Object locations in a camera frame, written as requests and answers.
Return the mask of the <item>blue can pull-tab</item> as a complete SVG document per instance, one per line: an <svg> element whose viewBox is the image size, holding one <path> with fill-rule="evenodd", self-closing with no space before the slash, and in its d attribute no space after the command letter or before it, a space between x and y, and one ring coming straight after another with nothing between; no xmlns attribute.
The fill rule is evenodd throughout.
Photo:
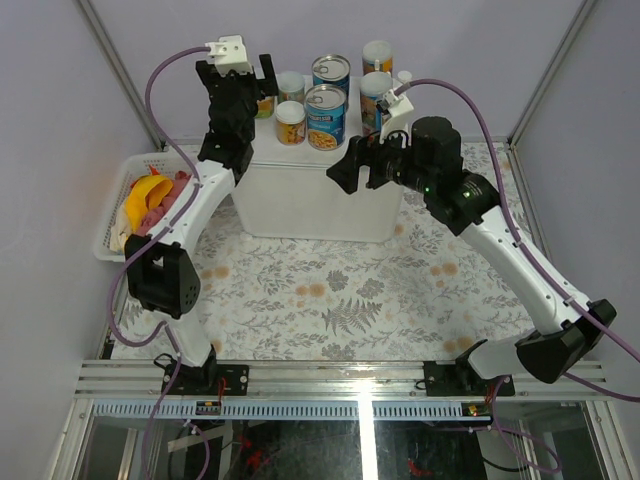
<svg viewBox="0 0 640 480"><path fill-rule="evenodd" d="M321 151L335 150L345 140L345 92L334 85L312 87L305 96L307 141Z"/></svg>
<svg viewBox="0 0 640 480"><path fill-rule="evenodd" d="M345 57L338 54L318 57L311 70L313 85L333 85L349 93L351 66Z"/></svg>

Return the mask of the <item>short can clear lid front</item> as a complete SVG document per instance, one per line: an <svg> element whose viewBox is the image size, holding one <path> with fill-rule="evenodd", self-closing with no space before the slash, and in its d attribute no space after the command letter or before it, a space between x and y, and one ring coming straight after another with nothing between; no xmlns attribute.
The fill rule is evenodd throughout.
<svg viewBox="0 0 640 480"><path fill-rule="evenodd" d="M257 102L257 113L255 115L256 119L267 119L270 118L275 111L276 106L276 97L269 96Z"/></svg>

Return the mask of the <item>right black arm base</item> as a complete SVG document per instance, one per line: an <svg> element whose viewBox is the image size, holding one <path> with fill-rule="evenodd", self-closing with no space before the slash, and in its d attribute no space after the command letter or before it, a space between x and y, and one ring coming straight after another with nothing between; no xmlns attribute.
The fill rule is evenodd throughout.
<svg viewBox="0 0 640 480"><path fill-rule="evenodd" d="M480 340L451 361L424 361L423 376L414 387L428 397L472 397L491 399L499 379L507 379L498 395L513 397L512 373L521 367L516 356L515 340Z"/></svg>

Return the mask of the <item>short can white lid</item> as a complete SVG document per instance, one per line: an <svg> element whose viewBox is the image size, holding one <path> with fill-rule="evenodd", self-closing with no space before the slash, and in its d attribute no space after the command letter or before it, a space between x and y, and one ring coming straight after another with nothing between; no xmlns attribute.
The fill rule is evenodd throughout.
<svg viewBox="0 0 640 480"><path fill-rule="evenodd" d="M276 137L287 146L299 145L306 138L306 111L296 101L279 103L275 110Z"/></svg>

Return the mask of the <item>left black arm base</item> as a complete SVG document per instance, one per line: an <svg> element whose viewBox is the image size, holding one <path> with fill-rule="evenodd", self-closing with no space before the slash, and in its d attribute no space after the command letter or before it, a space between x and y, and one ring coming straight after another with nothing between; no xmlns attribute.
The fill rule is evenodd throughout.
<svg viewBox="0 0 640 480"><path fill-rule="evenodd" d="M214 348L203 366L181 366L169 395L182 396L246 396L250 368L245 364L223 364L216 358Z"/></svg>

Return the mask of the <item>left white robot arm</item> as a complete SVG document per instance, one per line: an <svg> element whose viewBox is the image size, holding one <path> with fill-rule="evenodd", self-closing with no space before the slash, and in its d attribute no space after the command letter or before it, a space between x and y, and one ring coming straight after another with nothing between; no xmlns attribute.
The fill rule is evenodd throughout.
<svg viewBox="0 0 640 480"><path fill-rule="evenodd" d="M270 55L259 61L260 74L245 56L217 54L212 62L197 62L210 105L198 160L188 164L192 176L168 214L125 245L129 293L157 319L171 344L162 367L169 395L244 396L248 390L248 366L217 363L198 318L201 283L191 256L213 213L250 165L259 101L277 93Z"/></svg>

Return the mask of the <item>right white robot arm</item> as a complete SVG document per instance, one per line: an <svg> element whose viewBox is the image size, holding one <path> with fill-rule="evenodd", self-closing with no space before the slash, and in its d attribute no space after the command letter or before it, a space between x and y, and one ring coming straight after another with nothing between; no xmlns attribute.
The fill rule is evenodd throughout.
<svg viewBox="0 0 640 480"><path fill-rule="evenodd" d="M354 136L345 155L326 171L346 194L390 182L422 195L427 211L481 254L531 318L531 332L482 340L456 360L456 382L478 394L491 380L528 373L552 384L589 353L617 312L606 299L592 301L571 286L515 225L498 190L463 166L461 136L443 117L416 120L409 132Z"/></svg>

